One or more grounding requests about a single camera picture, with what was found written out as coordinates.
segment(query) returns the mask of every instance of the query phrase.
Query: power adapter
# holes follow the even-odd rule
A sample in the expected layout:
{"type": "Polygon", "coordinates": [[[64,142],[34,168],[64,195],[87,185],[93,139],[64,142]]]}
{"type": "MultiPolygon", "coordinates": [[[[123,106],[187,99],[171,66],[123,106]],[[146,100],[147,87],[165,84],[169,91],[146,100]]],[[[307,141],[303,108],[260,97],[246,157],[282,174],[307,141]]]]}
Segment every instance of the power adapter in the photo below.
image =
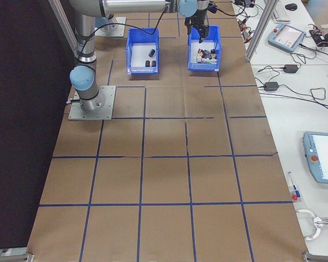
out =
{"type": "Polygon", "coordinates": [[[278,84],[278,82],[267,82],[264,84],[263,88],[264,88],[264,91],[267,91],[267,92],[277,91],[279,88],[279,84],[278,84]]]}
{"type": "Polygon", "coordinates": [[[285,73],[290,73],[290,74],[295,74],[298,71],[299,67],[297,64],[286,64],[284,66],[284,72],[285,73]]]}

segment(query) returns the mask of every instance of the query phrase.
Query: aluminum frame post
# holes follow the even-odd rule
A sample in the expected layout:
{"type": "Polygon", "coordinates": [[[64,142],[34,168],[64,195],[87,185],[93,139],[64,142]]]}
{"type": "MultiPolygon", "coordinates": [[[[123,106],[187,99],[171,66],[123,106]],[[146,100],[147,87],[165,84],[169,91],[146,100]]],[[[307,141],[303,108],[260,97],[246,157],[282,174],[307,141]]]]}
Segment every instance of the aluminum frame post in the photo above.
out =
{"type": "Polygon", "coordinates": [[[70,26],[67,16],[59,0],[49,0],[50,6],[55,13],[55,17],[58,20],[59,25],[68,41],[71,51],[74,53],[76,50],[76,38],[74,32],[70,26]]]}
{"type": "Polygon", "coordinates": [[[273,11],[274,11],[274,8],[277,5],[277,3],[278,3],[278,0],[268,0],[267,1],[266,7],[262,13],[260,21],[257,24],[255,33],[252,37],[252,40],[250,41],[250,45],[245,54],[245,60],[247,62],[251,61],[253,53],[255,53],[256,47],[258,46],[259,41],[261,40],[261,37],[263,35],[263,32],[266,29],[271,16],[273,15],[273,11]]]}
{"type": "Polygon", "coordinates": [[[328,262],[328,257],[325,255],[312,255],[307,252],[302,254],[303,260],[305,262],[313,261],[313,262],[328,262]]]}

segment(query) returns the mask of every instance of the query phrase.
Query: blue cap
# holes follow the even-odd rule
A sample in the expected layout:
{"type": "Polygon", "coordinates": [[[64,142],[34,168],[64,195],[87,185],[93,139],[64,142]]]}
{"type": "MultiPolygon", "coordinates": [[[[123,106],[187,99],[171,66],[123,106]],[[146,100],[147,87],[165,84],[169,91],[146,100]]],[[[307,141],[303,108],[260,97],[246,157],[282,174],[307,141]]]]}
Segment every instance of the blue cap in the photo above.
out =
{"type": "Polygon", "coordinates": [[[180,0],[178,11],[184,17],[191,17],[198,9],[197,0],[180,0]]]}
{"type": "Polygon", "coordinates": [[[88,90],[92,86],[94,80],[91,69],[84,65],[75,67],[70,72],[69,77],[71,84],[79,91],[88,90]]]}

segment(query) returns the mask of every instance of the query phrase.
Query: table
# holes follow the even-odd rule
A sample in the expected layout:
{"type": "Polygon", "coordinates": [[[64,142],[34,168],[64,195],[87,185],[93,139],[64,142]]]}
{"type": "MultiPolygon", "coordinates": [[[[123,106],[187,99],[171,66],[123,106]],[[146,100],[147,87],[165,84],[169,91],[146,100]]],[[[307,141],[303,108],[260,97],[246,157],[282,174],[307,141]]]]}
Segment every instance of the table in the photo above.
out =
{"type": "MultiPolygon", "coordinates": [[[[314,23],[304,8],[300,0],[282,0],[282,3],[296,3],[297,11],[287,11],[291,17],[291,25],[308,31],[314,23]]],[[[257,4],[264,6],[263,1],[257,4]]],[[[256,9],[248,8],[249,15],[255,15],[256,9]]],[[[247,26],[255,29],[260,14],[247,21],[247,26]]],[[[271,20],[262,36],[260,43],[254,56],[251,59],[251,65],[254,75],[262,82],[276,75],[272,70],[264,70],[258,73],[259,69],[264,66],[272,65],[273,67],[283,67],[285,64],[293,64],[291,56],[267,43],[268,32],[275,28],[276,24],[271,20]]],[[[305,38],[303,44],[314,48],[315,43],[311,38],[305,38]]],[[[310,51],[298,48],[296,52],[312,57],[310,51]]],[[[288,85],[296,92],[308,93],[311,88],[325,87],[328,102],[328,56],[318,53],[317,58],[308,60],[306,65],[302,65],[296,74],[286,74],[282,70],[281,74],[272,81],[277,81],[280,85],[288,85]]],[[[285,87],[280,87],[275,94],[297,97],[285,87]]],[[[284,99],[273,96],[261,95],[263,106],[272,130],[276,148],[283,167],[283,171],[287,174],[291,171],[295,181],[300,188],[303,202],[294,204],[296,209],[306,207],[312,210],[320,217],[328,217],[328,184],[316,183],[310,174],[307,160],[304,157],[302,137],[305,131],[327,132],[328,133],[328,109],[309,102],[303,102],[295,99],[284,99]]],[[[301,230],[304,235],[310,235],[314,226],[309,216],[297,215],[301,230]]],[[[324,227],[320,236],[313,241],[306,241],[308,250],[312,254],[328,255],[328,226],[324,227]]]]}

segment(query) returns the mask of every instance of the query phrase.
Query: metal clamp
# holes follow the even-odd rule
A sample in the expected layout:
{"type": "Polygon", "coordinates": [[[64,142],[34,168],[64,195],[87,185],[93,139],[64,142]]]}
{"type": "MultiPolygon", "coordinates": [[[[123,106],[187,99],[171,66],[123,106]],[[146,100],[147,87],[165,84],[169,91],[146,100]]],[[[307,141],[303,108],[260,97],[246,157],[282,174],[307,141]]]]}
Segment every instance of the metal clamp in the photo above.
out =
{"type": "Polygon", "coordinates": [[[313,217],[313,225],[316,228],[316,231],[313,235],[311,236],[305,236],[305,240],[313,240],[316,239],[320,232],[321,232],[321,228],[324,225],[328,225],[328,219],[321,219],[320,217],[316,216],[312,211],[307,210],[307,209],[299,209],[296,211],[297,213],[308,213],[313,217]]]}

